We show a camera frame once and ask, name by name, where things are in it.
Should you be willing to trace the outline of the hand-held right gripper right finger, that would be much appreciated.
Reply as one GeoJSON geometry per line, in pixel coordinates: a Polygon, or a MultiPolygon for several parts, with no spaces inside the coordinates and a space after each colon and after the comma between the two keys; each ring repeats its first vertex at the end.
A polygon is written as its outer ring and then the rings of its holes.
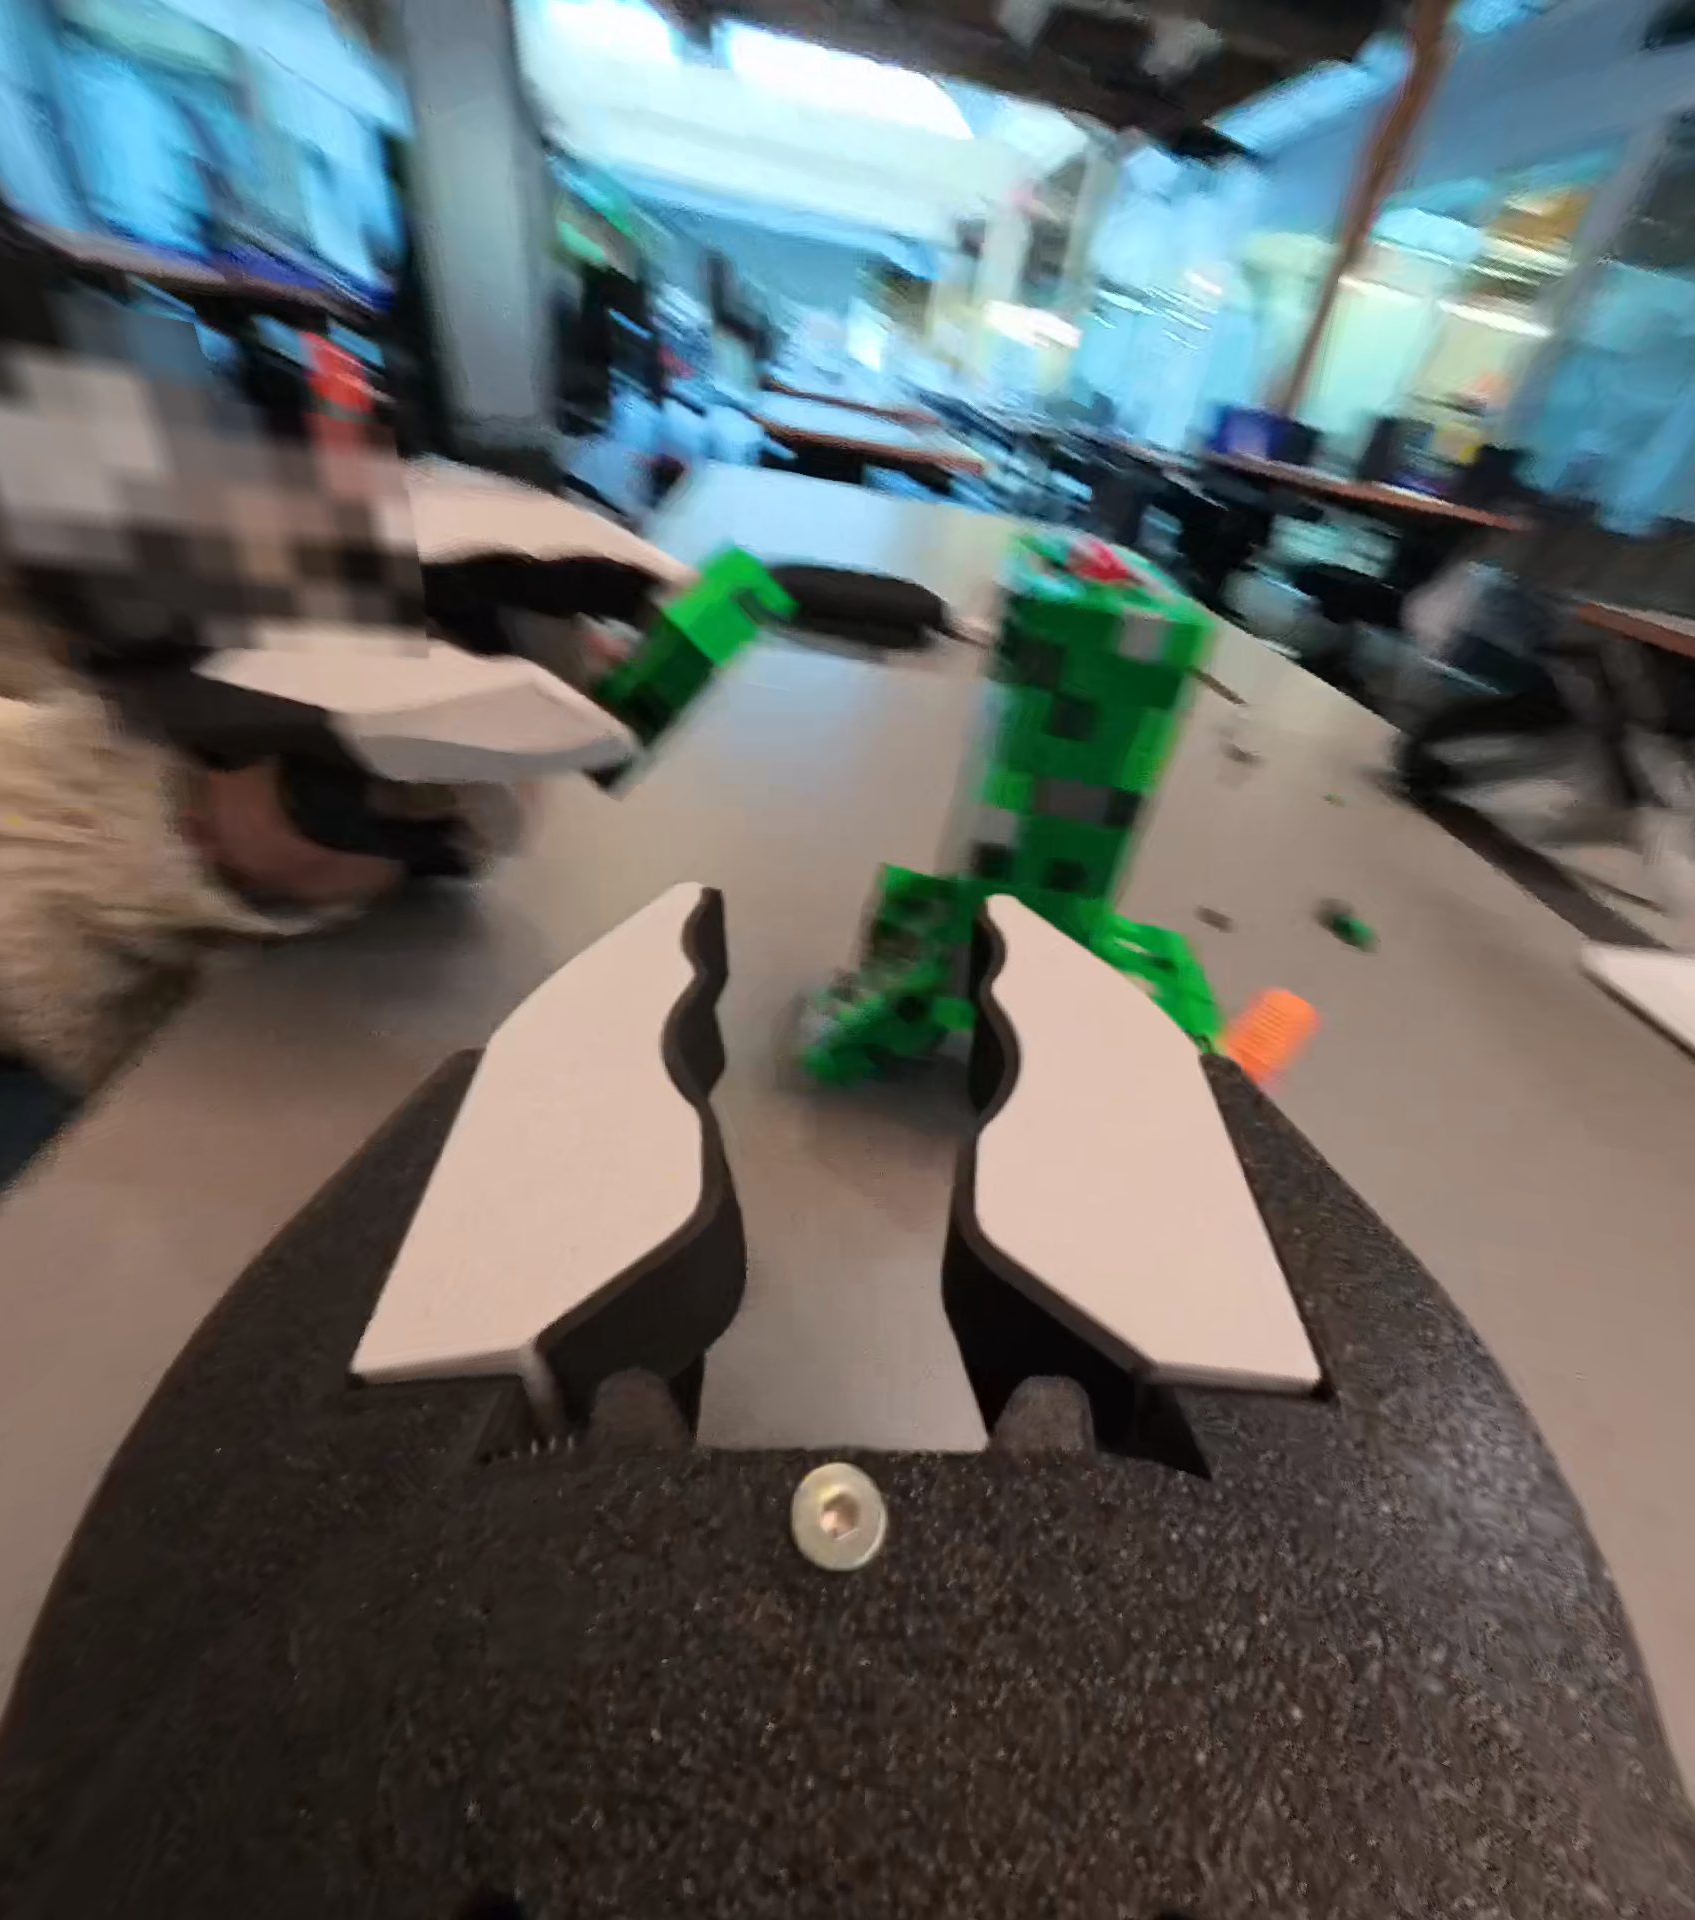
{"type": "Polygon", "coordinates": [[[1326,1366],[1194,1042],[1025,900],[977,911],[947,1309],[977,1398],[1072,1375],[1314,1397],[1326,1366]]]}

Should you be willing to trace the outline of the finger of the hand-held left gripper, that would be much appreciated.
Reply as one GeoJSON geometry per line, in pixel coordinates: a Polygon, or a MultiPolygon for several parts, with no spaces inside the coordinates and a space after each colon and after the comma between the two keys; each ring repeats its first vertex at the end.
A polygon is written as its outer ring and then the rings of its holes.
{"type": "Polygon", "coordinates": [[[611,774],[642,756],[621,720],[548,668],[394,627],[268,622],[193,675],[394,783],[611,774]]]}
{"type": "Polygon", "coordinates": [[[642,627],[695,566],[617,515],[443,459],[404,465],[428,627],[475,654],[563,658],[642,627]]]}

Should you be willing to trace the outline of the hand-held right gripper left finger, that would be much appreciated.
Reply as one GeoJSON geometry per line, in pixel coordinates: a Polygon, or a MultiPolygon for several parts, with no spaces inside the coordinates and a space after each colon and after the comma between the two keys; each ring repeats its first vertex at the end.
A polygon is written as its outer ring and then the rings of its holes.
{"type": "Polygon", "coordinates": [[[703,1384],[744,1299],[714,1110],[724,986],[724,899],[684,881],[499,1023],[359,1337],[359,1382],[703,1384]]]}

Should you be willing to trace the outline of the green lego leg block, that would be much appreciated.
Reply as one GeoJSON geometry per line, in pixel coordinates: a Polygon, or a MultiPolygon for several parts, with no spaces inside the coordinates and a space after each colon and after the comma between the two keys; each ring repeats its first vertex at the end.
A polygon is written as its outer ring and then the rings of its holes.
{"type": "Polygon", "coordinates": [[[765,629],[793,622],[794,595],[777,574],[752,552],[724,545],[646,616],[632,653],[597,682],[593,700],[642,753],[656,750],[765,629]]]}

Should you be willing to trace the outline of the green lego creeper model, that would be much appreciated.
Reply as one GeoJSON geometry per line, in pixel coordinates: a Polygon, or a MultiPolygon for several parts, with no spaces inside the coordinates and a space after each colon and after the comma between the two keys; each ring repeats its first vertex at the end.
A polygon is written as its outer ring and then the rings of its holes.
{"type": "Polygon", "coordinates": [[[1086,534],[1017,538],[940,858],[881,867],[853,965],[803,1021],[801,1065],[821,1086],[858,1086],[975,1032],[989,895],[1019,899],[1216,1049],[1222,1016],[1191,942],[1119,909],[1212,634],[1209,611],[1142,553],[1086,534]]]}

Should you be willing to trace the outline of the person's left hand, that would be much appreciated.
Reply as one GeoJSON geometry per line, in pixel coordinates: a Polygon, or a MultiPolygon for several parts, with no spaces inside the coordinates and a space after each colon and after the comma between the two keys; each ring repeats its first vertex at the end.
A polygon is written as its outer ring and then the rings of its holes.
{"type": "Polygon", "coordinates": [[[404,881],[394,858],[328,847],[285,808],[281,762],[198,771],[189,832],[218,875],[261,906],[351,914],[404,881]]]}

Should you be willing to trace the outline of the orange brick separator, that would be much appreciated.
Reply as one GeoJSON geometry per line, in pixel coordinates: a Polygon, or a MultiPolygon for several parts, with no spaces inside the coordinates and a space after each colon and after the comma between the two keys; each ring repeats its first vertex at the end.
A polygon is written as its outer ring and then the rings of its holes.
{"type": "Polygon", "coordinates": [[[1251,1084],[1271,1086],[1312,1043],[1317,1021],[1307,997],[1292,987],[1264,987],[1226,1021],[1216,1049],[1251,1084]]]}

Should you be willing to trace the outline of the black mesh wrist rest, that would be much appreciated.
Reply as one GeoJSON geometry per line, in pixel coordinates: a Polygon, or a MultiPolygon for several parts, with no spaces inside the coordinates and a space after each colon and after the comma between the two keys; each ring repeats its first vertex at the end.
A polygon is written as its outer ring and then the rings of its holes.
{"type": "Polygon", "coordinates": [[[826,644],[912,654],[955,632],[949,604],[930,587],[881,570],[782,562],[772,583],[786,592],[786,627],[826,644]]]}

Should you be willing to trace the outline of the black white gripper device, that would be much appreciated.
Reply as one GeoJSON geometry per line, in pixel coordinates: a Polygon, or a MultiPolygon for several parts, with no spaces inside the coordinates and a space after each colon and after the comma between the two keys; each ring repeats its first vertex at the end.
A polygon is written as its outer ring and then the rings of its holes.
{"type": "Polygon", "coordinates": [[[1533,855],[1628,850],[1640,895],[1670,921],[1695,900],[1695,746],[1616,646],[1428,703],[1390,771],[1411,802],[1485,811],[1533,855]]]}

